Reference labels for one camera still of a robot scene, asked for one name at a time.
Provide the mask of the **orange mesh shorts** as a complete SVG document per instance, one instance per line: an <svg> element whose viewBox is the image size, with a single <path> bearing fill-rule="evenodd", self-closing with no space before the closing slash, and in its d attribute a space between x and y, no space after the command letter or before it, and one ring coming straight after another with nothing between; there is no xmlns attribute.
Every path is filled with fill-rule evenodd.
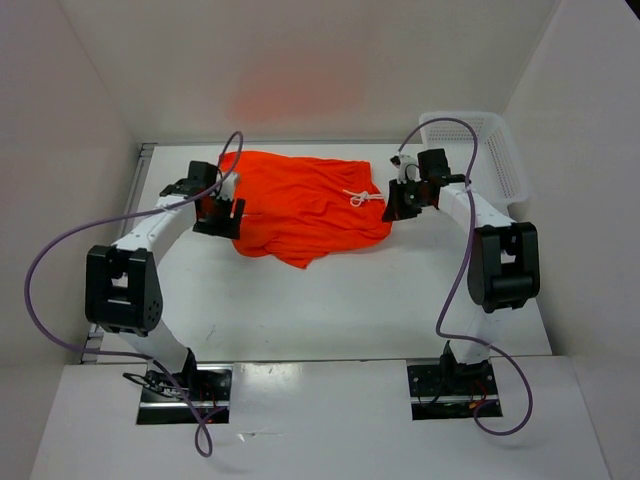
<svg viewBox="0 0 640 480"><path fill-rule="evenodd" d="M246 201L236 251L296 268L329 254L378 245L391 233L384 196L365 161L240 155L236 196Z"/></svg>

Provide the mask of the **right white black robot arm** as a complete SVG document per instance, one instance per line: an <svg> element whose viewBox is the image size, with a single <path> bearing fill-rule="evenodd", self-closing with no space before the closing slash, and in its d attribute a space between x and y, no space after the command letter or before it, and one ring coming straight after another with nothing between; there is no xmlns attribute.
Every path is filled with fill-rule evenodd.
<svg viewBox="0 0 640 480"><path fill-rule="evenodd" d="M485 364L506 309L520 309L540 290L538 234L529 222L517 222L498 211L471 185L467 174L454 174L445 151L417 156L398 153L390 159L397 178L389 182L382 215L387 223L413 219L427 207L446 214L466 234L459 272L436 320L436 334L446 340L440 385L460 393ZM445 317L459 287L465 284L475 311L467 331L447 333Z"/></svg>

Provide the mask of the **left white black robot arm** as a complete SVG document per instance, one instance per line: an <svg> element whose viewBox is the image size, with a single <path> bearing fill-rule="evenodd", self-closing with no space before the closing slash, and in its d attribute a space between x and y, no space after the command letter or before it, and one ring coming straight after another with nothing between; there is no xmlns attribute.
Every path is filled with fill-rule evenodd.
<svg viewBox="0 0 640 480"><path fill-rule="evenodd" d="M240 238L246 201L235 196L240 175L201 161L187 176L167 185L153 213L109 246L92 247L86 258L85 316L104 331L123 338L152 366L142 384L161 385L185 400L203 376L194 353L179 342L163 320L164 300L158 266L179 237L195 233Z"/></svg>

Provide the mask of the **white perforated plastic basket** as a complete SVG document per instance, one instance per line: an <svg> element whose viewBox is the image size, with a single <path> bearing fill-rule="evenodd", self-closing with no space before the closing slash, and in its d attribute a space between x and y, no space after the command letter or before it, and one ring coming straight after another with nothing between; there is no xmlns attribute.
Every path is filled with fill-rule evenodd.
<svg viewBox="0 0 640 480"><path fill-rule="evenodd" d="M455 173L464 173L473 147L478 147L471 171L474 189L497 208L529 199L522 155L505 120L483 111L435 111L419 117L426 148L443 149Z"/></svg>

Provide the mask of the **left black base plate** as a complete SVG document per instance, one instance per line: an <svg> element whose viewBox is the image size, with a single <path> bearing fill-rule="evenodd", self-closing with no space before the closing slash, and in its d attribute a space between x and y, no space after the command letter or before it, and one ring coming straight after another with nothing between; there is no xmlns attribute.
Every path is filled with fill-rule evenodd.
<svg viewBox="0 0 640 480"><path fill-rule="evenodd" d="M218 406L230 399L232 373L231 368L225 367L194 367L174 374L179 387L174 386L164 373L154 370L133 378L153 400L182 402L187 396L195 404Z"/></svg>

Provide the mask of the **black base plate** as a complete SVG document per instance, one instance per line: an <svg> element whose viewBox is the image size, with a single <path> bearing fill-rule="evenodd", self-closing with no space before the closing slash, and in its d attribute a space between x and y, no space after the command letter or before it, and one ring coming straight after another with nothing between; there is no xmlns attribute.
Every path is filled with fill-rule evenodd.
<svg viewBox="0 0 640 480"><path fill-rule="evenodd" d="M154 370L133 378L153 400L182 402L187 396L195 404L218 406L230 399L232 373L231 368L225 367L194 367L174 374L179 387L174 386L164 373Z"/></svg>
<svg viewBox="0 0 640 480"><path fill-rule="evenodd" d="M488 362L472 366L442 366L439 363L408 364L410 396L480 399L498 394L495 375Z"/></svg>

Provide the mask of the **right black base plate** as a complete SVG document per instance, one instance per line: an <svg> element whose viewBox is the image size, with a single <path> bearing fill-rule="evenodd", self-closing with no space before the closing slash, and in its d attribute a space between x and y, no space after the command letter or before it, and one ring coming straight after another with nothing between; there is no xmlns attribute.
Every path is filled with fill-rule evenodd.
<svg viewBox="0 0 640 480"><path fill-rule="evenodd" d="M498 394L495 375L488 362L472 366L442 366L439 363L408 364L410 396L480 399Z"/></svg>

